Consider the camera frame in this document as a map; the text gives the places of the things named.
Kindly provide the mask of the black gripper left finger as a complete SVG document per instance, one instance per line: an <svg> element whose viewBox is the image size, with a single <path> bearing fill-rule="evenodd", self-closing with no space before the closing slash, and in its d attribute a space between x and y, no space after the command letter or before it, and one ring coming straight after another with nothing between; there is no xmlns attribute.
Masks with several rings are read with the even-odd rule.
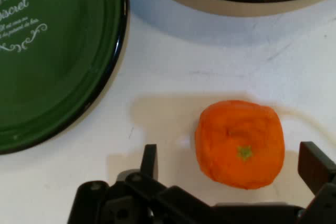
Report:
<svg viewBox="0 0 336 224"><path fill-rule="evenodd" d="M141 166L109 186L96 180L78 187L68 223L209 223L210 206L154 177L157 146L144 148Z"/></svg>

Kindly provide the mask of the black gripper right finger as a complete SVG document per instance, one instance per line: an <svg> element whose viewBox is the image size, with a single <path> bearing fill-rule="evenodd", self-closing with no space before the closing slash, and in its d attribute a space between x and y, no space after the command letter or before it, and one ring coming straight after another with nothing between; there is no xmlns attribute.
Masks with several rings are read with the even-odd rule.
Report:
<svg viewBox="0 0 336 224"><path fill-rule="evenodd" d="M335 162L313 142L301 142L298 174L314 194L298 223L335 223Z"/></svg>

